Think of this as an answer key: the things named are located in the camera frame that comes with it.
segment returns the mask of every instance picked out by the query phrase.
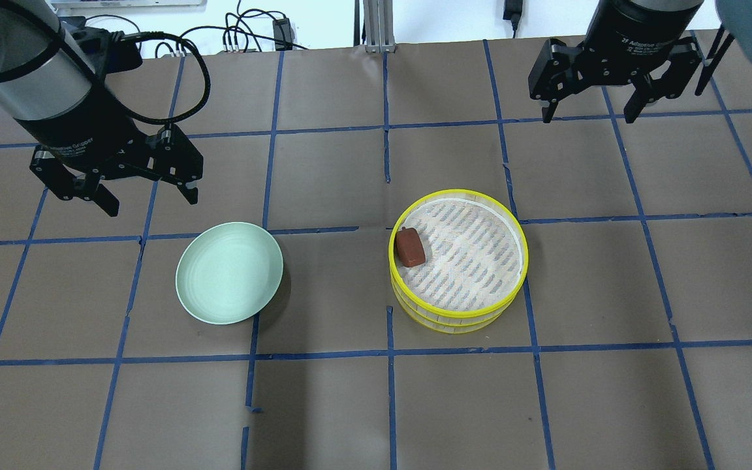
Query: yellow steamer rim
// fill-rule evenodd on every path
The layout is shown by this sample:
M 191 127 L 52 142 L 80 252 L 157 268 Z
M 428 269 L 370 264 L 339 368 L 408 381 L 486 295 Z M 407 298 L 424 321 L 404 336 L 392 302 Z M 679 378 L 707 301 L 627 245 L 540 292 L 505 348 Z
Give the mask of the yellow steamer rim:
M 486 307 L 481 307 L 480 309 L 466 311 L 448 310 L 422 300 L 408 287 L 408 285 L 406 285 L 405 280 L 402 279 L 400 271 L 397 268 L 397 258 L 394 254 L 396 233 L 400 231 L 405 220 L 417 208 L 420 208 L 429 202 L 435 202 L 435 200 L 442 199 L 464 200 L 465 202 L 471 202 L 475 205 L 482 206 L 484 209 L 496 214 L 498 218 L 510 228 L 510 231 L 516 238 L 516 244 L 520 250 L 520 273 L 516 279 L 516 284 L 500 301 Z M 394 289 L 394 294 L 396 294 L 397 300 L 399 300 L 399 305 L 417 323 L 424 325 L 427 328 L 431 328 L 431 330 L 448 334 L 477 331 L 495 321 L 495 319 L 497 319 L 512 303 L 518 294 L 518 291 L 522 288 L 522 285 L 524 285 L 529 260 L 530 257 L 527 250 L 524 231 L 522 230 L 522 226 L 520 226 L 516 218 L 513 216 L 512 212 L 497 200 L 486 196 L 486 194 L 466 189 L 436 191 L 436 193 L 431 193 L 428 196 L 423 196 L 421 199 L 418 199 L 417 202 L 409 206 L 409 208 L 406 209 L 396 221 L 394 229 L 390 233 L 390 240 L 388 242 L 390 283 Z

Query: robotic arm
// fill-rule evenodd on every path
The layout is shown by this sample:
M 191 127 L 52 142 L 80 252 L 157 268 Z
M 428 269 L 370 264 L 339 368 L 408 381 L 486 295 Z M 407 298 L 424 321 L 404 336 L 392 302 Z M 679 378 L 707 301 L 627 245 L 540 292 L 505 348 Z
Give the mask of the robotic arm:
M 110 216 L 118 214 L 119 202 L 101 181 L 129 176 L 176 185 L 195 204 L 203 158 L 175 122 L 200 110 L 210 94 L 196 48 L 186 44 L 205 77 L 202 101 L 175 118 L 152 119 L 123 106 L 104 77 L 141 65 L 137 42 L 179 38 L 72 30 L 44 0 L 0 0 L 0 105 L 40 143 L 30 170 L 57 198 L 92 200 Z M 146 136 L 133 117 L 164 127 Z
M 528 84 L 530 97 L 543 102 L 543 122 L 551 121 L 559 101 L 590 86 L 632 84 L 634 93 L 623 110 L 629 123 L 657 99 L 678 98 L 702 63 L 695 40 L 681 36 L 703 2 L 600 0 L 581 44 L 570 47 L 559 39 L 548 39 L 535 60 Z M 752 62 L 752 0 L 717 0 L 716 7 Z M 696 95 L 732 40 L 733 36 L 725 39 L 716 59 L 704 67 Z M 666 62 L 669 66 L 663 75 L 651 77 Z

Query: white wall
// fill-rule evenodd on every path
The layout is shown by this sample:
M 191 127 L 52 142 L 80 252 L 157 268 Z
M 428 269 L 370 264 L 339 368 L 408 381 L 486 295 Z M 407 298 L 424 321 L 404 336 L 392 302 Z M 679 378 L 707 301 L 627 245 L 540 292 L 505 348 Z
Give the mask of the white wall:
M 525 0 L 519 38 L 584 35 L 597 0 Z M 501 19 L 504 0 L 394 0 L 394 36 L 397 42 L 451 42 L 502 39 L 512 36 L 509 22 Z M 114 13 L 129 18 L 144 31 L 184 32 L 194 26 L 225 26 L 225 13 L 233 12 L 236 0 L 207 0 L 199 7 L 81 8 L 65 9 L 59 15 L 91 16 Z M 353 0 L 243 0 L 241 9 L 281 10 L 292 18 L 296 42 L 308 48 L 342 48 L 353 45 Z M 248 19 L 259 35 L 272 36 L 269 18 Z M 113 18 L 99 18 L 90 26 L 122 29 L 131 26 Z M 706 0 L 695 16 L 692 29 L 717 29 L 720 21 L 713 0 Z M 222 50 L 222 32 L 191 33 L 203 54 Z M 273 50 L 271 42 L 261 42 Z M 144 57 L 153 57 L 155 43 L 144 45 Z

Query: power adapter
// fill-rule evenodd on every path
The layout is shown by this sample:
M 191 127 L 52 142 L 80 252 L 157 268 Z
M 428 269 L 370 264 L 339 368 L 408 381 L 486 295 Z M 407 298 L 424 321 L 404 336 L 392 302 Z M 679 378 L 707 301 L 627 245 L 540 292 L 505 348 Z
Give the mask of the power adapter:
M 512 36 L 516 36 L 518 24 L 522 21 L 524 0 L 504 0 L 504 19 L 512 23 Z
M 272 21 L 272 29 L 274 29 L 275 50 L 292 50 L 295 38 L 289 18 L 275 19 Z

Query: light green plate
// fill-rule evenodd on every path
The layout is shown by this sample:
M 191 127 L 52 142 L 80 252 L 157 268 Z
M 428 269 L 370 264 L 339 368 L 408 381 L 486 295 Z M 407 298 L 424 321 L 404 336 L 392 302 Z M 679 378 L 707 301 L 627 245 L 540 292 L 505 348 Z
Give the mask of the light green plate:
M 244 321 L 269 303 L 283 277 L 283 254 L 253 223 L 223 223 L 191 242 L 176 268 L 176 294 L 210 324 Z

